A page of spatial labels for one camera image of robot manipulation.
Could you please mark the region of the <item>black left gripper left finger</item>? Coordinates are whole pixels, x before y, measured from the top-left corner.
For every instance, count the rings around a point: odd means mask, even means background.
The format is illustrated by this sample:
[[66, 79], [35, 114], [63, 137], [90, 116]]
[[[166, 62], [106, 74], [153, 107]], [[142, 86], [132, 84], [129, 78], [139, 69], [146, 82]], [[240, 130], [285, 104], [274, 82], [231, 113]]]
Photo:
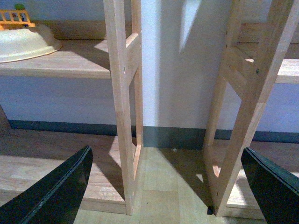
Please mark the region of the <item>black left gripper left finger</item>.
[[86, 146], [0, 208], [2, 224], [72, 224], [93, 163]]

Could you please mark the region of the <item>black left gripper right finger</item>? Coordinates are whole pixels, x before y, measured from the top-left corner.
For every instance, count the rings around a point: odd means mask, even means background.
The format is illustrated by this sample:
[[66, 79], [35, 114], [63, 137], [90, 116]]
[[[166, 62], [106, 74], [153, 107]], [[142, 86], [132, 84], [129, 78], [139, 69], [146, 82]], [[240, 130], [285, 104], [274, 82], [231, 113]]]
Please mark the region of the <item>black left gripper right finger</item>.
[[269, 224], [299, 222], [299, 178], [251, 148], [241, 156], [249, 187]]

